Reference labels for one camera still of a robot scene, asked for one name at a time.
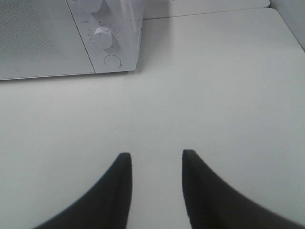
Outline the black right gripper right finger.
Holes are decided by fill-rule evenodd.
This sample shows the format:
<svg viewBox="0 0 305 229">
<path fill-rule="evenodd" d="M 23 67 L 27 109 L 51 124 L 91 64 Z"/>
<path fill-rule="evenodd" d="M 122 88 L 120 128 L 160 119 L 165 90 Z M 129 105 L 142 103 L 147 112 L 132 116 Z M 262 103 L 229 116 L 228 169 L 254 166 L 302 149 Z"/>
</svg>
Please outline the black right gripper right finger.
<svg viewBox="0 0 305 229">
<path fill-rule="evenodd" d="M 246 198 L 192 149 L 182 157 L 182 187 L 193 229 L 302 229 L 303 225 Z"/>
</svg>

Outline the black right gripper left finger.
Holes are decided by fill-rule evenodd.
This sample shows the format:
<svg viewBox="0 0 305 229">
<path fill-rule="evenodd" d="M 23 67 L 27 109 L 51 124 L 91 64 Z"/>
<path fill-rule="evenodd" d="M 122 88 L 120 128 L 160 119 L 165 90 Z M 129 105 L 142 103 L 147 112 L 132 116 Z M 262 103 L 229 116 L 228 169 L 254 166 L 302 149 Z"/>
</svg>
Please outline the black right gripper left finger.
<svg viewBox="0 0 305 229">
<path fill-rule="evenodd" d="M 125 229 L 132 200 L 132 159 L 120 153 L 80 199 L 38 229 Z"/>
</svg>

